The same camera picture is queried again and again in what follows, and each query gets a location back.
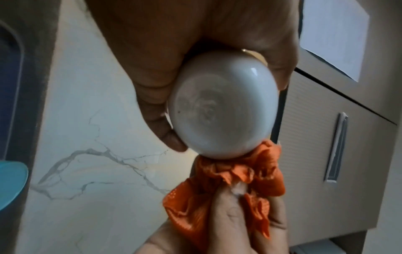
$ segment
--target white paper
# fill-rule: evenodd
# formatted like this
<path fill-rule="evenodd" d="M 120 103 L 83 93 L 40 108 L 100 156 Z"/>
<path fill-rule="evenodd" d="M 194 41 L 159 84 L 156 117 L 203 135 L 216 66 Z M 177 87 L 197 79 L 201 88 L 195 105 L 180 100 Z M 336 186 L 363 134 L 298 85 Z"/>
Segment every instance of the white paper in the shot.
<path fill-rule="evenodd" d="M 305 0 L 300 46 L 359 81 L 368 25 L 355 0 Z"/>

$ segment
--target white marble surface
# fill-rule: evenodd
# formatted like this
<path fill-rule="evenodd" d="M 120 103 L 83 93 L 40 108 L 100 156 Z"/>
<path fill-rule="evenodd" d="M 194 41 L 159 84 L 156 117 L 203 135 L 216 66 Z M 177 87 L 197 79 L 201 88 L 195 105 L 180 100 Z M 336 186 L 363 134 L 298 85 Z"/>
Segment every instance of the white marble surface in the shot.
<path fill-rule="evenodd" d="M 196 154 L 169 150 L 82 0 L 62 0 L 17 254 L 133 253 Z"/>

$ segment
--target orange cloth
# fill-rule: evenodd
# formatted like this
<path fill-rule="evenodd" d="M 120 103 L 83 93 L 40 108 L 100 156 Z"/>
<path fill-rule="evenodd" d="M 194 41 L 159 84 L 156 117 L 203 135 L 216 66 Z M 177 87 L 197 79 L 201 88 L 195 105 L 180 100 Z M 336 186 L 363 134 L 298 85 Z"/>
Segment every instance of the orange cloth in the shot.
<path fill-rule="evenodd" d="M 200 250 L 208 246 L 208 216 L 212 197 L 222 181 L 248 184 L 241 200 L 249 232 L 269 238 L 269 202 L 266 196 L 285 194 L 283 175 L 278 168 L 281 147 L 265 140 L 250 153 L 231 160 L 196 158 L 196 175 L 172 190 L 163 206 L 173 225 Z"/>

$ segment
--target beige cabinet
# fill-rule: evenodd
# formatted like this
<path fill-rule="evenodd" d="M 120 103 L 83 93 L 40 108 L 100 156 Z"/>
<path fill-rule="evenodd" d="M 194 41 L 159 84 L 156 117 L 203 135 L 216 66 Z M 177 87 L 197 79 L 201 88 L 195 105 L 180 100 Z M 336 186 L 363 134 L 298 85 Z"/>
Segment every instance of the beige cabinet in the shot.
<path fill-rule="evenodd" d="M 337 183 L 324 182 L 338 115 L 348 115 Z M 294 73 L 279 141 L 290 244 L 376 226 L 397 126 Z"/>
<path fill-rule="evenodd" d="M 402 95 L 402 2 L 358 0 L 370 15 L 359 82 L 300 48 L 297 67 L 394 123 Z"/>

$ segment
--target teal lid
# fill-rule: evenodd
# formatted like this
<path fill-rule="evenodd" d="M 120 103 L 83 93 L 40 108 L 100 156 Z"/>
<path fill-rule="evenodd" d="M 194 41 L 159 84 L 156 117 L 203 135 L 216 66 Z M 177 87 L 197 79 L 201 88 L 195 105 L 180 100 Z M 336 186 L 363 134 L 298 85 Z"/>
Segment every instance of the teal lid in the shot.
<path fill-rule="evenodd" d="M 0 161 L 0 210 L 22 191 L 28 179 L 28 168 L 21 162 Z"/>

